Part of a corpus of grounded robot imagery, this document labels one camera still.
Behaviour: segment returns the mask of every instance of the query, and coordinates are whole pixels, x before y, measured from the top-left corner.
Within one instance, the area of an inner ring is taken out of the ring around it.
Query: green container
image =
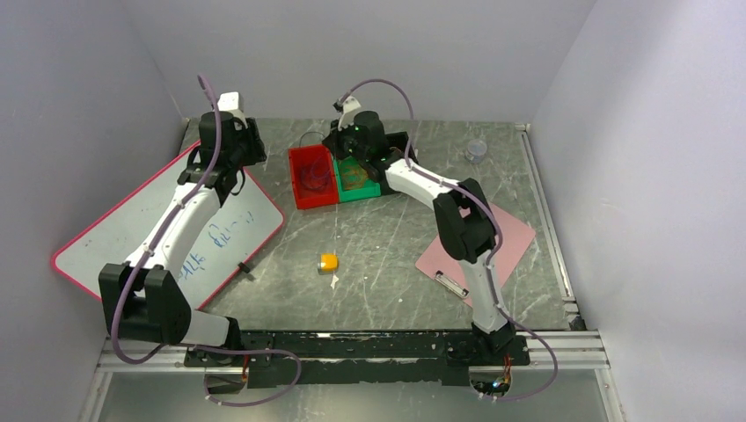
[[[365,170],[351,156],[334,163],[334,174],[337,176],[337,190],[340,202],[366,200],[381,196],[381,186],[370,180]]]

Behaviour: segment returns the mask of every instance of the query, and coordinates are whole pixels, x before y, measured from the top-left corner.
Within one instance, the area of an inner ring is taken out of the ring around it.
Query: clipboard clip
[[[442,271],[438,271],[437,273],[435,273],[435,277],[433,279],[441,283],[452,294],[460,297],[461,299],[466,299],[467,297],[469,297],[469,290],[466,290],[465,288],[459,286],[458,283],[452,280],[449,276],[443,274]]]

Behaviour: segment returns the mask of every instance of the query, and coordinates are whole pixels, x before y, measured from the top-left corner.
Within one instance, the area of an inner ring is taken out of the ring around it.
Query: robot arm
[[[423,169],[416,163],[416,157],[410,156],[414,161],[412,167],[420,170],[413,171],[406,165],[403,148],[394,146],[392,142],[393,136],[398,134],[387,135],[377,113],[362,111],[360,103],[353,97],[348,97],[335,108],[341,117],[332,122],[331,132],[323,140],[324,145],[339,160],[349,156],[355,158],[369,178],[380,183],[384,190],[405,193],[435,212],[442,246],[464,272],[472,297],[474,326],[485,334],[505,327],[508,321],[494,306],[485,271],[487,257],[495,246],[494,227],[476,204],[445,186],[459,186],[486,204],[479,183],[473,179],[458,182],[443,178]],[[421,172],[442,183],[423,177],[419,174]],[[463,209],[468,209],[469,213],[462,215]],[[489,271],[492,280],[498,280],[494,266],[489,266]],[[494,286],[494,291],[502,302],[500,287]]]
[[[418,164],[412,163],[412,167],[419,167],[421,171],[424,171],[436,178],[441,178],[432,171],[421,168]],[[449,203],[452,203],[449,199],[454,193],[452,189],[439,185],[430,179],[422,177],[420,174],[410,170],[404,161],[399,159],[394,162],[386,171],[386,179],[388,180],[389,187],[397,192],[405,193],[419,202],[425,204],[433,211],[436,211],[436,218],[438,212],[442,214],[448,214],[448,211],[443,211],[444,207],[448,207]],[[457,185],[456,180],[441,178],[444,182],[448,182],[451,185]],[[455,208],[451,209],[451,212],[457,212]],[[452,231],[448,227],[450,222],[442,221],[438,224],[438,232],[441,234],[442,242],[447,242],[447,239],[443,239],[444,231]],[[490,230],[494,237],[494,228]],[[471,292],[472,296],[472,307],[473,307],[473,320],[476,325],[483,332],[489,333],[492,331],[499,330],[507,321],[505,318],[498,313],[497,309],[493,304],[492,294],[489,289],[489,280],[486,279],[485,266],[487,256],[489,256],[490,250],[481,252],[476,257],[474,262],[468,259],[461,258],[458,260],[461,271],[464,272],[464,279],[466,280],[467,287]],[[492,280],[498,280],[497,272],[494,266],[491,266],[490,271],[492,272]],[[495,291],[498,294],[500,302],[502,302],[502,295],[500,293],[500,286],[495,286]]]
[[[187,343],[230,349],[241,346],[236,320],[192,309],[174,279],[197,236],[238,184],[237,175],[243,175],[245,166],[267,159],[256,122],[244,116],[238,93],[223,94],[218,101],[218,110],[223,132],[220,150],[216,150],[215,145],[215,114],[205,113],[200,121],[201,145],[190,155],[186,169],[179,175],[173,199],[144,240],[144,247],[150,244],[166,216],[174,207],[180,207],[181,199],[196,186],[214,154],[218,154],[216,166],[209,173],[205,185],[183,204],[137,274],[120,321],[122,338],[169,345]],[[142,254],[142,249],[133,251],[123,264],[107,264],[99,274],[101,301],[109,332],[125,280],[133,270],[132,263]]]

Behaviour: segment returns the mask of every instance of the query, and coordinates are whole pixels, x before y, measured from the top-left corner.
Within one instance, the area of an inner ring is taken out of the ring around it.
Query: whiteboard
[[[99,272],[119,264],[145,240],[169,205],[189,147],[127,198],[52,257],[52,267],[101,298]],[[246,171],[246,184],[230,196],[197,237],[179,274],[179,287],[193,308],[201,308],[282,226],[284,215]]]

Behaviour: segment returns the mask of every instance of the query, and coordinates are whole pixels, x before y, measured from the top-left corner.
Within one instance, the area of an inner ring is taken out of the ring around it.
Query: black cable
[[[308,132],[306,132],[306,133],[304,133],[303,135],[301,135],[301,137],[300,137],[300,138],[298,138],[298,148],[301,148],[301,143],[303,142],[303,138],[304,138],[304,137],[305,137],[305,136],[306,136],[307,134],[316,134],[316,135],[321,135],[321,137],[322,137],[322,138],[324,138],[324,137],[325,137],[325,135],[324,135],[324,134],[322,134],[321,132],[319,132],[318,130],[309,130]]]

